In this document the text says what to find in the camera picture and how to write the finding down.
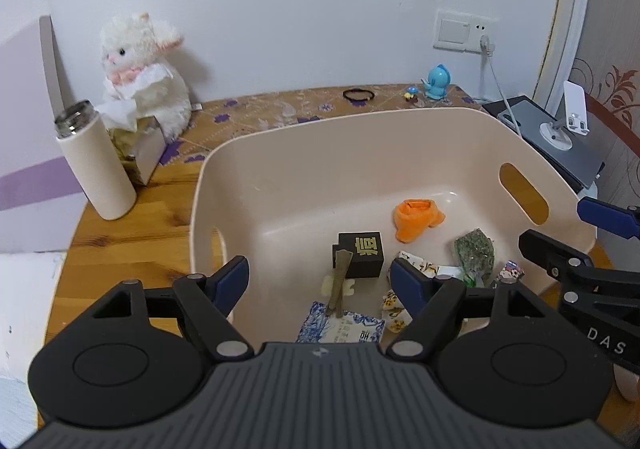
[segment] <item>beige plastic tub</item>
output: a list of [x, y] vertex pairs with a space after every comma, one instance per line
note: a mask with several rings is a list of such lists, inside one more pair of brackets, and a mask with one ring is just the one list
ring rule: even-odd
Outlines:
[[[515, 166], [544, 197], [548, 219], [535, 225], [502, 186]], [[394, 207], [431, 198], [444, 223], [416, 241], [396, 241]], [[359, 279], [346, 309], [380, 317], [386, 271], [400, 249], [456, 265], [453, 241], [480, 227], [494, 241], [499, 270], [508, 259], [540, 293], [553, 280], [525, 261], [518, 235], [534, 228], [583, 252], [595, 228], [581, 222], [577, 197], [535, 150], [496, 119], [468, 108], [426, 108], [346, 116], [240, 137], [207, 157], [191, 217], [191, 271], [212, 273], [212, 233], [223, 256], [247, 257], [250, 283], [233, 323], [255, 348], [296, 339], [340, 232], [380, 231], [383, 276]]]

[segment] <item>gold chinese character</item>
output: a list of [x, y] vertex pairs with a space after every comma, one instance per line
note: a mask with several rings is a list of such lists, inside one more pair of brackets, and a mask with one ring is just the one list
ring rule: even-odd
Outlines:
[[356, 252], [358, 254], [378, 254], [375, 238], [356, 238]]

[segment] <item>plush toy ear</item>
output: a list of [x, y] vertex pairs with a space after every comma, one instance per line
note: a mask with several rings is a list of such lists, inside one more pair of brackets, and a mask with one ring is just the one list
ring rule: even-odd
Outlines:
[[156, 43], [162, 51], [171, 50], [179, 46], [184, 39], [178, 30], [167, 22], [153, 22]]

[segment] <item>gray ridged panel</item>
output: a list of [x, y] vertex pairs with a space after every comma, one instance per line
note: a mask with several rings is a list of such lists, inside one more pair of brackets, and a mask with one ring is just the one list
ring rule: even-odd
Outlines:
[[370, 343], [271, 343], [255, 359], [218, 366], [178, 411], [120, 431], [51, 423], [24, 449], [614, 449], [592, 421], [546, 431], [476, 418], [420, 365]]

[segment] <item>patterned wallpaper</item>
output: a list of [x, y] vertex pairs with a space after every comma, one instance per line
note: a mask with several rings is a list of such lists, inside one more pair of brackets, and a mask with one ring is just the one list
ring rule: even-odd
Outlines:
[[[605, 157], [598, 197], [640, 205], [640, 0], [589, 0], [570, 80], [587, 93], [588, 140]], [[636, 239], [600, 239], [616, 268], [638, 270]]]

